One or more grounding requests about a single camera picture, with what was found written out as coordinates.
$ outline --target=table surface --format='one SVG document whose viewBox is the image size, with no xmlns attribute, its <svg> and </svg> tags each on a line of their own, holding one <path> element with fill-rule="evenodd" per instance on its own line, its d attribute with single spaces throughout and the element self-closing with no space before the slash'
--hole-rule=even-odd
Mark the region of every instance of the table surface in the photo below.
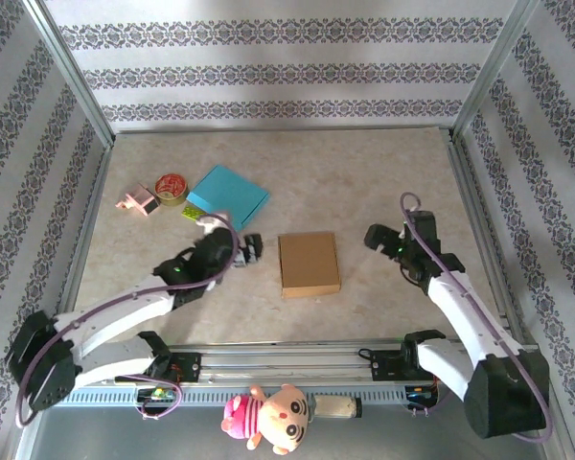
<svg viewBox="0 0 575 460">
<path fill-rule="evenodd" d="M 165 173 L 196 184 L 222 164 L 270 191 L 241 233 L 260 233 L 259 263 L 232 269 L 195 303 L 151 319 L 119 338 L 155 330 L 168 344 L 402 337 L 423 329 L 456 336 L 441 311 L 408 284 L 395 263 L 366 248 L 373 223 L 400 229 L 399 196 L 418 194 L 435 214 L 444 251 L 466 267 L 482 300 L 493 296 L 436 128 L 120 135 L 80 284 L 77 308 L 133 287 L 192 245 L 201 228 L 183 206 L 148 217 L 115 207 L 141 182 Z M 337 294 L 283 300 L 277 237 L 333 231 L 342 279 Z"/>
</svg>

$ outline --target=stuffed toy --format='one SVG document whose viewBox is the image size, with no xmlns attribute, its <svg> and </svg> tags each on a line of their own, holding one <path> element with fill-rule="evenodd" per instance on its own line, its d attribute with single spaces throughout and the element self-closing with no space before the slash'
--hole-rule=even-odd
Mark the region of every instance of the stuffed toy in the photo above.
<svg viewBox="0 0 575 460">
<path fill-rule="evenodd" d="M 278 455 L 295 451 L 309 423 L 307 397 L 289 384 L 282 385 L 268 399 L 257 385 L 250 391 L 251 396 L 237 396 L 228 402 L 221 429 L 233 438 L 246 439 L 249 450 L 255 449 L 264 436 Z"/>
</svg>

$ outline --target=roll of tape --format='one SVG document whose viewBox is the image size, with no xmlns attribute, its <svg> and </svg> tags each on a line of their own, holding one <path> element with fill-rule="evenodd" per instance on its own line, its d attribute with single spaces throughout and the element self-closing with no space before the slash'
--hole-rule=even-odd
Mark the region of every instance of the roll of tape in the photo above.
<svg viewBox="0 0 575 460">
<path fill-rule="evenodd" d="M 179 174 L 166 174 L 155 183 L 155 194 L 160 203 L 166 206 L 176 206 L 185 202 L 188 192 L 185 178 Z"/>
</svg>

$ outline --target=doll face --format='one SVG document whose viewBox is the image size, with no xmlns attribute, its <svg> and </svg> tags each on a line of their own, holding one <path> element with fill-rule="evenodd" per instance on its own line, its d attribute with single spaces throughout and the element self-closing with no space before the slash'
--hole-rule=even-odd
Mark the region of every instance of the doll face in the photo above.
<svg viewBox="0 0 575 460">
<path fill-rule="evenodd" d="M 302 391 L 291 386 L 274 394 L 259 414 L 259 429 L 274 446 L 295 450 L 305 437 L 309 405 Z"/>
</svg>

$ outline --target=cardboard box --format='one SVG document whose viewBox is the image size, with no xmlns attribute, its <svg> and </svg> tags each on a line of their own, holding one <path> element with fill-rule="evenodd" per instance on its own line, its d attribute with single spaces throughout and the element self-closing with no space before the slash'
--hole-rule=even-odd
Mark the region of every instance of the cardboard box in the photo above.
<svg viewBox="0 0 575 460">
<path fill-rule="evenodd" d="M 241 231 L 268 201 L 268 192 L 235 172 L 215 166 L 196 184 L 188 201 L 207 213 L 228 211 Z"/>
<path fill-rule="evenodd" d="M 282 297 L 335 294 L 341 289 L 334 233 L 279 237 Z"/>
</svg>

